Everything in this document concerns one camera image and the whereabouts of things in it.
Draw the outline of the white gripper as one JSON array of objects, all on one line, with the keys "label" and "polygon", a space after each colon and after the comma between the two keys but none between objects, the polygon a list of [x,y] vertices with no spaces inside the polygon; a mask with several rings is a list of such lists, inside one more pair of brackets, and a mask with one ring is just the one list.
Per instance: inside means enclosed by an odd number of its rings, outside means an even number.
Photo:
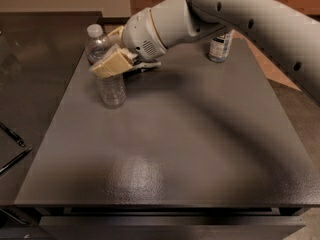
[{"label": "white gripper", "polygon": [[90,72],[99,78],[110,78],[130,70],[138,56],[142,61],[152,61],[167,52],[150,8],[131,16],[124,27],[117,27],[107,37],[113,46],[90,67]]}]

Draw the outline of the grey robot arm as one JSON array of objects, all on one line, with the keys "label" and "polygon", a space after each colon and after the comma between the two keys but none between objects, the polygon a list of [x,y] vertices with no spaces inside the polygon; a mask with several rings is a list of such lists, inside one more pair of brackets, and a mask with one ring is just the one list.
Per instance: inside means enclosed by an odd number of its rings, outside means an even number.
[{"label": "grey robot arm", "polygon": [[109,34],[111,47],[90,71],[109,78],[182,43],[236,30],[320,102],[320,23],[276,0],[164,0]]}]

